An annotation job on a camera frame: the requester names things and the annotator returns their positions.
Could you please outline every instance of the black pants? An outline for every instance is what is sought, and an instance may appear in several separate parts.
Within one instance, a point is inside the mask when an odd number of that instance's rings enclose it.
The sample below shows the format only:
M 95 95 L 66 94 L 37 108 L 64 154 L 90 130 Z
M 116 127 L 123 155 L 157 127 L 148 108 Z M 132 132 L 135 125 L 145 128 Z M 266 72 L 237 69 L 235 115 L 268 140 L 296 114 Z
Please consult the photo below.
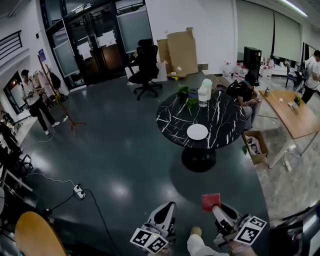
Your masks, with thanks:
M 316 90 L 313 90 L 313 89 L 310 89 L 307 86 L 304 86 L 304 94 L 303 94 L 301 100 L 303 100 L 303 102 L 305 104 L 307 104 L 308 101 L 311 99 L 312 95 L 314 95 L 315 91 Z
M 44 131 L 48 130 L 48 127 L 46 125 L 46 122 L 40 112 L 40 110 L 42 110 L 42 112 L 44 113 L 44 115 L 46 116 L 46 118 L 48 119 L 48 121 L 50 122 L 51 125 L 53 125 L 56 121 L 54 120 L 54 118 L 52 117 L 52 115 L 50 114 L 49 110 L 47 109 L 47 107 L 45 106 L 45 104 L 42 102 L 42 99 L 38 99 L 35 103 L 33 103 L 32 105 L 30 105 L 30 109 L 32 111 L 32 115 L 36 116 L 39 120 L 40 125 L 42 126 L 42 129 Z

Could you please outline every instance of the dark gray floor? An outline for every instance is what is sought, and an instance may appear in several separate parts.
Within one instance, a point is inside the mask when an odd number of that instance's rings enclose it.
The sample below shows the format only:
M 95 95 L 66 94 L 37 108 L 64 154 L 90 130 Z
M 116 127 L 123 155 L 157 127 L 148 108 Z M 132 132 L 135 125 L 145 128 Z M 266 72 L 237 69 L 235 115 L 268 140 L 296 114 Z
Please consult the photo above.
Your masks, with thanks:
M 199 87 L 202 74 L 189 75 L 181 84 Z M 174 256 L 189 255 L 186 242 L 192 226 L 203 230 L 207 246 L 217 234 L 215 218 L 201 207 L 202 194 L 220 193 L 224 203 L 268 220 L 264 195 L 251 160 L 242 152 L 241 138 L 218 149 L 217 163 L 204 173 L 191 172 L 181 161 L 183 148 L 166 139 L 156 123 L 161 101 L 177 91 L 168 81 L 159 98 L 145 93 L 136 101 L 125 77 L 76 91 L 65 104 L 77 126 L 78 138 L 67 121 L 55 129 L 54 138 L 25 149 L 39 172 L 56 180 L 72 180 L 94 193 L 110 233 L 124 256 L 144 255 L 129 240 L 149 214 L 169 201 L 175 211 L 177 241 Z M 52 111 L 56 119 L 62 113 Z M 47 140 L 38 122 L 24 146 Z M 39 197 L 39 208 L 52 208 L 73 193 L 71 183 L 59 183 L 33 175 L 26 183 Z M 112 253 L 109 239 L 89 194 L 72 199 L 53 211 L 64 242 L 81 241 Z M 267 255 L 268 229 L 255 243 L 258 255 Z

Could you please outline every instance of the ceiling light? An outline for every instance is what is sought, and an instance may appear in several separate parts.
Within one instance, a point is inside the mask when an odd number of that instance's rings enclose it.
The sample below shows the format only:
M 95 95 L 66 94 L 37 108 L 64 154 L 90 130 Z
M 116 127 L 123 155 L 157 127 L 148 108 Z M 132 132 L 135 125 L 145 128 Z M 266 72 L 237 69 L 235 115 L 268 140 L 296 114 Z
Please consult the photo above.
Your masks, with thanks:
M 298 8 L 297 6 L 295 6 L 292 2 L 289 2 L 288 0 L 281 0 L 282 2 L 286 3 L 288 6 L 290 6 L 291 8 L 295 9 L 298 13 L 300 13 L 301 15 L 308 17 L 308 14 L 306 14 L 303 10 L 301 10 L 300 8 Z

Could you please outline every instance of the black marble table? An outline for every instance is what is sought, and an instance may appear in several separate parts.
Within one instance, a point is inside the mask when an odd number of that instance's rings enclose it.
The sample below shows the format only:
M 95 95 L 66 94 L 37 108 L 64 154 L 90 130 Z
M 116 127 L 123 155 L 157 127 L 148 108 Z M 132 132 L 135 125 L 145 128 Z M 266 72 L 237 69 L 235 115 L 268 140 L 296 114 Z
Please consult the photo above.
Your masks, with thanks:
M 198 98 L 196 93 L 189 97 Z M 245 111 L 237 100 L 221 91 L 214 91 L 207 107 L 194 104 L 191 109 L 177 97 L 169 96 L 161 103 L 156 114 L 157 125 L 170 141 L 185 147 L 182 162 L 191 171 L 205 172 L 216 163 L 215 149 L 235 141 L 243 132 Z M 193 140 L 187 129 L 193 124 L 208 129 L 206 138 Z

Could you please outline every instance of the light gray tile floor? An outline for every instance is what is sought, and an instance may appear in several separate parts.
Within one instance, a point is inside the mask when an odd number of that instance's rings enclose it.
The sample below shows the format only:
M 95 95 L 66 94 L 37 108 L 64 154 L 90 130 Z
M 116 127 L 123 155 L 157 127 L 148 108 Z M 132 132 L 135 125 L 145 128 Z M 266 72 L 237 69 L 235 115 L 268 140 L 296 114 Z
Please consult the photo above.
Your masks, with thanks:
M 260 78 L 258 89 L 265 90 L 270 87 L 271 90 L 292 91 L 293 82 L 289 81 L 286 88 L 286 81 L 286 78 L 270 80 Z M 307 105 L 317 117 L 320 117 L 320 96 L 317 91 Z M 277 117 L 277 114 L 265 101 L 262 102 L 258 115 Z M 280 120 L 268 117 L 257 116 L 252 129 L 262 132 L 269 150 L 267 158 L 269 161 L 276 156 L 290 136 Z M 296 139 L 295 143 L 304 148 L 312 137 L 313 135 Z M 271 226 L 279 224 L 281 218 L 297 213 L 320 199 L 319 148 L 320 136 L 303 157 L 294 157 L 292 154 L 299 156 L 299 150 L 292 146 L 272 169 L 269 169 L 264 163 L 256 166 Z M 292 167 L 291 172 L 287 171 L 284 159 L 289 161 Z

